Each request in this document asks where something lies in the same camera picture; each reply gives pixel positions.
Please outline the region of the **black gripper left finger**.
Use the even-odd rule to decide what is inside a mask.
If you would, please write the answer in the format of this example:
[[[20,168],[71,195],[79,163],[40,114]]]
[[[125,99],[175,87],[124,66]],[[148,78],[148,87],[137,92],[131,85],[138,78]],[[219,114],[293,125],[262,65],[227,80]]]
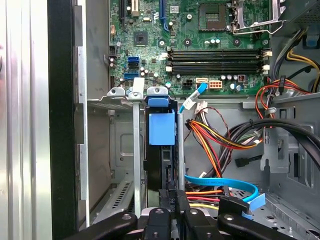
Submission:
[[[171,206],[170,195],[160,189],[159,206],[145,208],[140,217],[128,211],[116,213],[92,226],[83,229],[67,240],[170,240]]]

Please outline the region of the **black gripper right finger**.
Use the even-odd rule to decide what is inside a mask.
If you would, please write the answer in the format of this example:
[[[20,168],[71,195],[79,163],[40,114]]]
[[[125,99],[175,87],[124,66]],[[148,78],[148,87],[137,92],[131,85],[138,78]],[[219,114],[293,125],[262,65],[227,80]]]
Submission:
[[[251,202],[233,196],[219,197],[216,218],[191,207],[188,194],[176,191],[176,215],[183,240],[293,240],[294,237],[252,220]]]

